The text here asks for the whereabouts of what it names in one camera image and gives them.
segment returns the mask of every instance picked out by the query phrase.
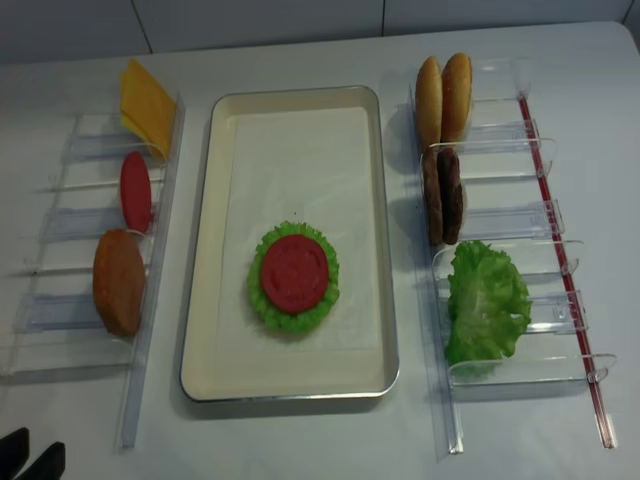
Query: bun top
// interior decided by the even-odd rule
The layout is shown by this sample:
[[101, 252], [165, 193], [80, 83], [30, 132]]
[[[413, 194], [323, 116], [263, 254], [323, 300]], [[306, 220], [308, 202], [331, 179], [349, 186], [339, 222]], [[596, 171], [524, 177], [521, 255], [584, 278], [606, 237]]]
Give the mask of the bun top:
[[442, 130], [442, 77], [434, 56], [422, 64], [416, 80], [416, 122], [422, 145], [440, 141]]
[[442, 142], [462, 138], [471, 108], [471, 59], [456, 53], [442, 72]]

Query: hamburger bun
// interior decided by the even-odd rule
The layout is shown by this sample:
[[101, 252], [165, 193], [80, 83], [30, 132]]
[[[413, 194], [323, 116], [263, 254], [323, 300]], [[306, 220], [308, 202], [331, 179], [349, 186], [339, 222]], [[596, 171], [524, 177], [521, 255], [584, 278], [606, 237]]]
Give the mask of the hamburger bun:
[[471, 83], [471, 59], [456, 53], [442, 71], [442, 142], [458, 142], [464, 135], [471, 109]]
[[442, 129], [442, 77], [438, 59], [425, 60], [416, 80], [416, 123], [424, 148], [440, 141]]
[[138, 245], [124, 230], [109, 230], [100, 238], [93, 261], [93, 303], [109, 333], [135, 335], [145, 269]]

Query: green lettuce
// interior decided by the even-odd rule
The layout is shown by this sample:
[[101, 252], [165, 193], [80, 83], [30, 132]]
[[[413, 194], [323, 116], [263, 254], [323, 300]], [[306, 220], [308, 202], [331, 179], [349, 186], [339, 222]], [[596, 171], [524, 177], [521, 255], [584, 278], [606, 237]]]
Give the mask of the green lettuce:
[[[273, 305], [264, 293], [260, 282], [260, 267], [267, 250], [276, 241], [287, 235], [304, 235], [315, 240], [324, 250], [329, 266], [329, 285], [322, 300], [315, 307], [295, 315], [285, 313]], [[280, 330], [287, 333], [310, 332], [329, 315], [331, 307], [340, 297], [340, 290], [338, 290], [339, 271], [340, 265], [338, 265], [336, 251], [319, 230], [306, 223], [282, 222], [265, 234], [262, 237], [262, 242], [256, 247], [256, 256], [249, 269], [249, 303], [270, 330]]]
[[458, 245], [451, 264], [449, 364], [511, 357], [531, 322], [529, 291], [511, 258], [471, 241]]

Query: table surface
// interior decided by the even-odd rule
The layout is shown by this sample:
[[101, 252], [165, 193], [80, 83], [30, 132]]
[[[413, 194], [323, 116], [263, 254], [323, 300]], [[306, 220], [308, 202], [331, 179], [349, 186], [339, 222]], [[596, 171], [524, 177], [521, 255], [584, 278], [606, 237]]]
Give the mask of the table surface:
[[[368, 413], [224, 418], [190, 404], [177, 369], [184, 330], [183, 286], [214, 103], [230, 92], [361, 84], [380, 99], [388, 202], [405, 196], [394, 164], [409, 141], [407, 86], [428, 55], [525, 56], [534, 77], [530, 106], [542, 136], [556, 139], [550, 186], [565, 238], [586, 242], [576, 274], [588, 311], [592, 350], [618, 364], [603, 382], [619, 448], [601, 447], [588, 394], [487, 402], [461, 408], [463, 455], [443, 458], [420, 340], [410, 239], [389, 218], [401, 373]], [[68, 479], [188, 478], [632, 478], [640, 466], [640, 322], [634, 320], [640, 232], [636, 160], [640, 59], [615, 23], [537, 26], [141, 57], [181, 92], [186, 119], [167, 254], [142, 402], [137, 446], [117, 452], [123, 375], [12, 386], [0, 434], [27, 425], [33, 451], [67, 444]], [[12, 185], [62, 149], [60, 113], [113, 111], [124, 59], [0, 67], [0, 227], [19, 228]], [[8, 261], [4, 252], [2, 260]], [[3, 316], [11, 312], [0, 310]]]

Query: black object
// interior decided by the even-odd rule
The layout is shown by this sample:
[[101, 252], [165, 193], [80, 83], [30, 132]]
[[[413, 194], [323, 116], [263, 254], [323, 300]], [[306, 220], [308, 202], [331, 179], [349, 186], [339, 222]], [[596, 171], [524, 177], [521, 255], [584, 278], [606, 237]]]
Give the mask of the black object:
[[0, 439], [0, 480], [59, 480], [65, 468], [64, 443], [47, 448], [16, 477], [29, 459], [29, 430], [21, 428]]

